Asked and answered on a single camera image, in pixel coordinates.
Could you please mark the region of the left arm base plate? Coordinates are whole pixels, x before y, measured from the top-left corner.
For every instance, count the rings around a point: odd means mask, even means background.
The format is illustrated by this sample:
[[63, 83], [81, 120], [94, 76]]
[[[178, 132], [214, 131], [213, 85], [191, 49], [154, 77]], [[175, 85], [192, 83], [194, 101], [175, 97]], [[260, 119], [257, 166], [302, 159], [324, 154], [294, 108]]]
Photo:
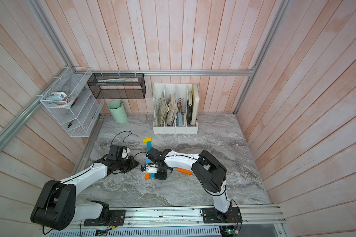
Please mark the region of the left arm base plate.
[[124, 209], [105, 210], [97, 219], [87, 219], [84, 226], [123, 226], [126, 211]]

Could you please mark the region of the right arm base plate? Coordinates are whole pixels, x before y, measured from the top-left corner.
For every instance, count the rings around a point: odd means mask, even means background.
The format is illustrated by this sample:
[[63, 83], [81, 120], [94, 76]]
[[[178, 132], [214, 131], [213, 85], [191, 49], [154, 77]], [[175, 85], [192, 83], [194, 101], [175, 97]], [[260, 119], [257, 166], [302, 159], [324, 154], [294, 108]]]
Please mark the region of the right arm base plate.
[[241, 212], [238, 207], [230, 206], [226, 213], [216, 210], [214, 207], [206, 207], [201, 209], [203, 222], [206, 224], [212, 223], [234, 223], [241, 224], [243, 222]]

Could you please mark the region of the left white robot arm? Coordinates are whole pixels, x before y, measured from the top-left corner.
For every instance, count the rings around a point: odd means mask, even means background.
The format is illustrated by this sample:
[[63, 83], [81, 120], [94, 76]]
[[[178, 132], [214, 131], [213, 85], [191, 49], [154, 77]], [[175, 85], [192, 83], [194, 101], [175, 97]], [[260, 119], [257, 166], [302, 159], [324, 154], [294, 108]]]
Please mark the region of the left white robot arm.
[[76, 197], [98, 180], [137, 168], [139, 162], [128, 155], [129, 151], [128, 148], [111, 148], [110, 153], [94, 161], [85, 170], [60, 181], [48, 181], [31, 213], [31, 222], [58, 231], [77, 221], [89, 220], [103, 225], [109, 224], [109, 204], [91, 201], [77, 205]]

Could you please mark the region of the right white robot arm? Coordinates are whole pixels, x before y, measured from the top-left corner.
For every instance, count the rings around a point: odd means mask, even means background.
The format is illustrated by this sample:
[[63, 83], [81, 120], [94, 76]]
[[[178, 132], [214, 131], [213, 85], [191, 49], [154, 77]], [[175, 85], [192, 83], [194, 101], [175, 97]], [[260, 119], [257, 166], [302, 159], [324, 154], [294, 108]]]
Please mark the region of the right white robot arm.
[[190, 171], [203, 189], [213, 197], [214, 208], [221, 213], [228, 211], [230, 199], [226, 191], [227, 169], [208, 151], [183, 154], [170, 149], [160, 152], [151, 148], [146, 157], [150, 163], [141, 166], [142, 172], [154, 174], [155, 179], [165, 180], [169, 170], [176, 168]]

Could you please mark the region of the small yellow wooden block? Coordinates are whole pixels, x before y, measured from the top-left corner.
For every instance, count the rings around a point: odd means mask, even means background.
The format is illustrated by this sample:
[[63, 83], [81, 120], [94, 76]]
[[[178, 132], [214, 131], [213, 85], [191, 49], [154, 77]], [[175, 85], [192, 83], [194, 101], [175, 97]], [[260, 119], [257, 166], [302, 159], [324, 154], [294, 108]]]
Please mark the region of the small yellow wooden block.
[[148, 142], [151, 142], [151, 141], [152, 141], [151, 138], [144, 138], [144, 139], [142, 140], [143, 143], [148, 143]]

